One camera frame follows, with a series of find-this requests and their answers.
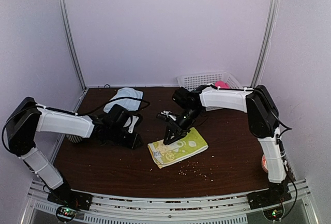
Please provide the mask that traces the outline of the green patterned towel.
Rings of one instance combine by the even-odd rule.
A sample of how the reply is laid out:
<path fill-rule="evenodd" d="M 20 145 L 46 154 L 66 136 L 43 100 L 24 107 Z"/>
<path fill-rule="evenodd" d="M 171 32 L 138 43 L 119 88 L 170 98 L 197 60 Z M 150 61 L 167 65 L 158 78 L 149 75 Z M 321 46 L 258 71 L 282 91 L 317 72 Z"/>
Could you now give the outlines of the green patterned towel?
<path fill-rule="evenodd" d="M 162 169 L 207 150 L 208 144 L 193 127 L 184 138 L 172 144 L 164 145 L 163 140 L 159 140 L 147 147 L 153 162 Z"/>

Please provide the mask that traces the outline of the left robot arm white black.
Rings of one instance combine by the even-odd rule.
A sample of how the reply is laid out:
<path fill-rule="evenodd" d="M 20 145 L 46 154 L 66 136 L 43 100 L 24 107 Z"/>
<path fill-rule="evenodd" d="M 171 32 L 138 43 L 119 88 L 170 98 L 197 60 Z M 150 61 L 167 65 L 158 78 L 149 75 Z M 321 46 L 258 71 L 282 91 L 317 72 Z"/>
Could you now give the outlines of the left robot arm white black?
<path fill-rule="evenodd" d="M 142 116 L 131 113 L 115 104 L 102 115 L 79 114 L 39 105 L 34 98 L 26 97 L 7 119 L 2 130 L 3 145 L 24 161 L 52 191 L 62 205 L 74 201 L 74 193 L 64 176 L 53 166 L 35 143 L 38 132 L 62 133 L 70 139 L 97 139 L 112 142 L 129 149 L 143 145 L 135 131 Z"/>

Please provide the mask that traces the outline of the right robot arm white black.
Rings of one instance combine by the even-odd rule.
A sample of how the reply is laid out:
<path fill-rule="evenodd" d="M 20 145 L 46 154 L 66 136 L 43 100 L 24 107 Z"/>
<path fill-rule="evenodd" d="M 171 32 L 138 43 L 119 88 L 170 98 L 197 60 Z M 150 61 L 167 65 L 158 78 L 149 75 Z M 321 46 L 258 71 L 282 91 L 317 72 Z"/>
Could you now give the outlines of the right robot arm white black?
<path fill-rule="evenodd" d="M 215 85 L 200 85 L 192 91 L 183 87 L 177 89 L 172 99 L 183 112 L 179 115 L 162 111 L 157 118 L 167 123 L 163 138 L 165 145 L 184 138 L 195 119 L 207 108 L 223 108 L 242 111 L 247 114 L 249 130 L 258 139 L 266 159 L 268 180 L 271 189 L 265 193 L 265 200 L 276 204 L 285 195 L 289 181 L 285 149 L 282 144 L 278 109 L 264 85 L 255 88 L 220 88 Z"/>

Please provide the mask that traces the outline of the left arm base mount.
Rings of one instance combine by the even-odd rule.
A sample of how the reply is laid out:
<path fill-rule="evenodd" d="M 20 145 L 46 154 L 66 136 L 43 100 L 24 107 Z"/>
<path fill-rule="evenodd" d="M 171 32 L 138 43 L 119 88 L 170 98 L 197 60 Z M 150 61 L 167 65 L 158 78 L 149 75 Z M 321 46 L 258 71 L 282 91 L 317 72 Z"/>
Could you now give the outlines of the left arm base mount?
<path fill-rule="evenodd" d="M 74 210 L 88 211 L 93 196 L 89 193 L 78 192 L 71 189 L 68 183 L 63 183 L 56 189 L 51 189 L 47 200 L 56 204 L 70 207 Z"/>

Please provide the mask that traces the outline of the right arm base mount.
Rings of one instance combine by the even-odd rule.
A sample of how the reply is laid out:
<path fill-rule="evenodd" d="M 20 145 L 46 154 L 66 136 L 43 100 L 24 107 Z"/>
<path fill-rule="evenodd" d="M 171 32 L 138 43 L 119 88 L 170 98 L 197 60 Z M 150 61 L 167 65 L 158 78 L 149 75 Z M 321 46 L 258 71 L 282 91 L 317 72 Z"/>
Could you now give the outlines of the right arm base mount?
<path fill-rule="evenodd" d="M 254 191 L 247 194 L 251 210 L 280 204 L 292 199 L 287 183 L 269 183 L 268 186 L 266 190 Z"/>

